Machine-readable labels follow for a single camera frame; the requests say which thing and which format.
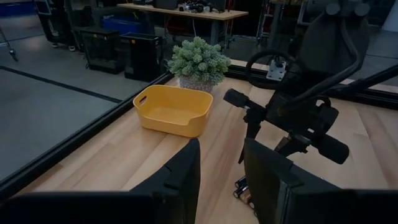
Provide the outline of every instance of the potted plant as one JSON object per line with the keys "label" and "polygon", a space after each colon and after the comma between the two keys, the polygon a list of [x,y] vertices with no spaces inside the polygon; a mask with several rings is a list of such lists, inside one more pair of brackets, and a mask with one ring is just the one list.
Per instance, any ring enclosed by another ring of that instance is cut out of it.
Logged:
{"label": "potted plant", "polygon": [[211,92],[224,79],[231,60],[221,54],[221,47],[207,44],[200,37],[193,42],[184,40],[182,47],[174,46],[173,57],[168,61],[171,73],[180,78],[182,88]]}

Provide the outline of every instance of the black storage crate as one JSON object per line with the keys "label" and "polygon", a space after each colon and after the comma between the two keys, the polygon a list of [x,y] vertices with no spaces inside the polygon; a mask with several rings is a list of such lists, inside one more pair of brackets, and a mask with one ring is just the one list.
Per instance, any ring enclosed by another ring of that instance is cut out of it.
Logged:
{"label": "black storage crate", "polygon": [[128,46],[124,76],[129,79],[151,82],[159,77],[163,60],[162,37],[128,33],[120,36]]}
{"label": "black storage crate", "polygon": [[99,27],[78,28],[85,46],[88,67],[112,74],[124,69],[124,63],[118,59],[115,45],[119,41],[119,31]]}

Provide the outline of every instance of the succulent plant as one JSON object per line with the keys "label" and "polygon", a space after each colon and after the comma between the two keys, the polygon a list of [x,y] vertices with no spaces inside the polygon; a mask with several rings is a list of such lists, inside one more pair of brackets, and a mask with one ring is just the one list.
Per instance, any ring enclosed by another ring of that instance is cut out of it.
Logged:
{"label": "succulent plant", "polygon": [[231,60],[221,53],[221,47],[207,44],[200,37],[193,42],[184,40],[182,46],[174,46],[173,57],[167,62],[176,77],[187,77],[196,82],[217,85],[224,79]]}

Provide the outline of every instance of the desk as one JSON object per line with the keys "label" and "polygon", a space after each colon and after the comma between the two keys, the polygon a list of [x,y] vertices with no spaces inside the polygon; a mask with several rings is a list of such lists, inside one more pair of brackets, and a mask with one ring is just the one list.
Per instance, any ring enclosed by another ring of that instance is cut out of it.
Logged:
{"label": "desk", "polygon": [[[245,62],[233,60],[236,65]],[[257,69],[266,66],[256,64]],[[168,85],[177,85],[173,79]],[[241,153],[246,124],[245,111],[223,100],[229,88],[266,104],[271,90],[248,82],[226,78],[212,92],[215,97],[201,144],[201,184],[196,224],[258,223],[252,210],[232,196],[234,182],[244,175]],[[379,85],[376,88],[393,86]],[[289,159],[298,166],[344,188],[398,189],[398,111],[332,99],[340,111],[328,132],[345,142],[351,152],[343,165],[319,155],[307,154]],[[257,140],[275,147],[286,133],[263,122]],[[64,158],[21,193],[54,190],[129,190],[146,179],[176,154],[187,138],[140,127],[136,109],[131,109],[82,147]]]}
{"label": "desk", "polygon": [[248,12],[234,11],[234,10],[231,10],[229,12],[225,11],[222,13],[217,13],[217,12],[191,13],[191,12],[187,12],[187,11],[181,12],[178,9],[175,9],[175,10],[158,9],[158,8],[154,8],[153,6],[150,6],[150,5],[141,6],[141,5],[136,5],[134,3],[118,4],[118,6],[123,7],[123,8],[128,8],[128,9],[138,9],[138,10],[142,10],[142,11],[161,12],[161,13],[166,13],[166,14],[171,14],[171,15],[176,15],[176,16],[188,16],[188,17],[199,18],[199,19],[210,19],[213,21],[211,24],[211,36],[210,36],[210,44],[211,45],[215,45],[218,43],[218,35],[220,33],[219,21],[229,21],[229,20],[233,20],[234,18],[245,16],[245,15],[249,14]]}

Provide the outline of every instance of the white plant pot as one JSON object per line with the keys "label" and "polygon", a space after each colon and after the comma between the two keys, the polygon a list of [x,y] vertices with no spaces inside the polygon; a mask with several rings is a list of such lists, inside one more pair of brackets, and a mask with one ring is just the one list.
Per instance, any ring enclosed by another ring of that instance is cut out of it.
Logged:
{"label": "white plant pot", "polygon": [[180,77],[180,87],[188,88],[191,90],[200,90],[210,93],[213,89],[213,85],[206,82],[193,81],[187,77]]}

